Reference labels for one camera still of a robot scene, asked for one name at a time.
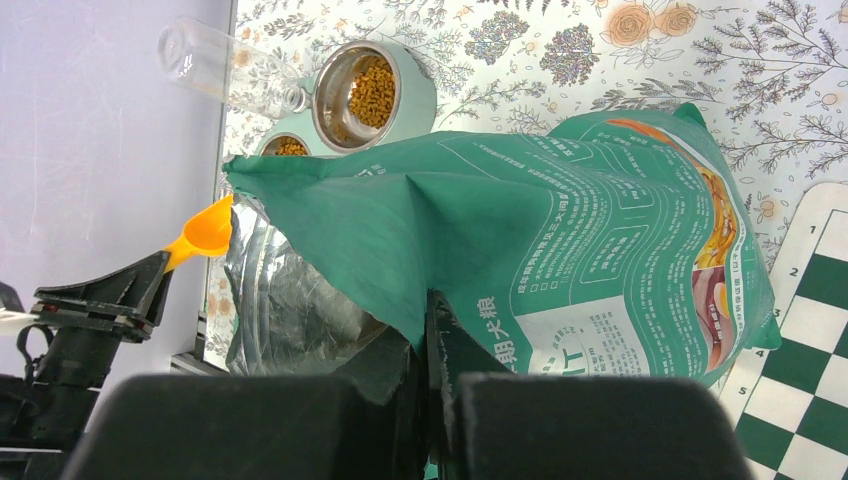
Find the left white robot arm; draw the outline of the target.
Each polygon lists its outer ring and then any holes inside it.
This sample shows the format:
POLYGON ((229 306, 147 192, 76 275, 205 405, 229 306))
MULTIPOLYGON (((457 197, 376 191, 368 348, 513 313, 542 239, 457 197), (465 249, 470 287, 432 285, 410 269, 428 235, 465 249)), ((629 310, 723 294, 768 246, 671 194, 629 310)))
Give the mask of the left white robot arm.
POLYGON ((24 359, 21 377, 1 377, 1 476, 56 479, 83 435, 123 343, 150 339, 161 323, 172 271, 159 251, 81 283, 40 287, 24 312, 1 287, 24 359))

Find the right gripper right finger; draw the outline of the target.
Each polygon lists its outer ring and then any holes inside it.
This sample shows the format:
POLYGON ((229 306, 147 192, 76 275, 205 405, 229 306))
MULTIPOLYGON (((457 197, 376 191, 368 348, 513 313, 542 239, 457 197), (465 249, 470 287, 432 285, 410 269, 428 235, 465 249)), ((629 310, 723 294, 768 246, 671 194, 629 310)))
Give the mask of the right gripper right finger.
POLYGON ((550 377, 501 365, 427 295, 430 459, 442 479, 748 479, 723 410, 699 384, 550 377))

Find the orange plastic scoop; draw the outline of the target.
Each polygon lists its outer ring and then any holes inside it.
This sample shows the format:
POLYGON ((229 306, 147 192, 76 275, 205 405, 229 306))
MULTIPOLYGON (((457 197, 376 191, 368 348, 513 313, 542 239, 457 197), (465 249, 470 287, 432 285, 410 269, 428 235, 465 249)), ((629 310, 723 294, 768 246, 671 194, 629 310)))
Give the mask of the orange plastic scoop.
POLYGON ((232 234, 233 201, 233 195, 227 195, 185 223, 181 234, 164 248, 170 254, 166 272, 173 271, 192 256, 218 257, 227 253, 232 234))

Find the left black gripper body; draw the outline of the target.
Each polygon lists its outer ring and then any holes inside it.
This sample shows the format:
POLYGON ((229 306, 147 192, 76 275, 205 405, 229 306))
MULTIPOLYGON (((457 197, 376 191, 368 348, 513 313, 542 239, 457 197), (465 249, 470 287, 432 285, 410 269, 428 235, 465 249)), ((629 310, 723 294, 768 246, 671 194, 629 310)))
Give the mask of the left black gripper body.
POLYGON ((101 314, 36 304, 30 310, 40 324, 58 328, 78 328, 111 334, 123 342, 142 343, 150 339, 154 325, 125 315, 101 314))

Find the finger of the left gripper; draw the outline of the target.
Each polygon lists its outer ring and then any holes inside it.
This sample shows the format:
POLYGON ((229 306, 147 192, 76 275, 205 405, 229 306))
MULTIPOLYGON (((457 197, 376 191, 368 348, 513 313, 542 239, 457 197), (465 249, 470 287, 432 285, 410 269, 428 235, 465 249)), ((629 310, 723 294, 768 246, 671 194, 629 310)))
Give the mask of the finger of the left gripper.
POLYGON ((93 280, 39 287, 34 298, 60 309, 160 325, 172 277, 166 271, 169 260, 168 252, 159 251, 93 280))

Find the green dog food bag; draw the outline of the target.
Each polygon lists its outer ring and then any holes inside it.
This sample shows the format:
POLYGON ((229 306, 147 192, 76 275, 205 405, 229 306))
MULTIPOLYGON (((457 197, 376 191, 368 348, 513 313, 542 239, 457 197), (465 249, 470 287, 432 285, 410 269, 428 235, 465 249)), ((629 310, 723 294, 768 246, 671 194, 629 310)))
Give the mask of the green dog food bag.
POLYGON ((741 351, 782 342, 743 199, 691 103, 577 115, 546 135, 238 156, 224 172, 322 279, 414 346, 432 290, 519 374, 709 385, 741 351))

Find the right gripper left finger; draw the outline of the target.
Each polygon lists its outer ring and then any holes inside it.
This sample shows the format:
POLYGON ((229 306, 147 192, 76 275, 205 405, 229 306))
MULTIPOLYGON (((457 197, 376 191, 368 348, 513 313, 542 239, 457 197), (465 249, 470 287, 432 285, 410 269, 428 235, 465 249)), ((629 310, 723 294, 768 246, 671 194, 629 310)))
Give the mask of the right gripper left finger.
POLYGON ((419 479, 422 367, 386 329, 329 374, 148 376, 107 399, 66 479, 419 479))

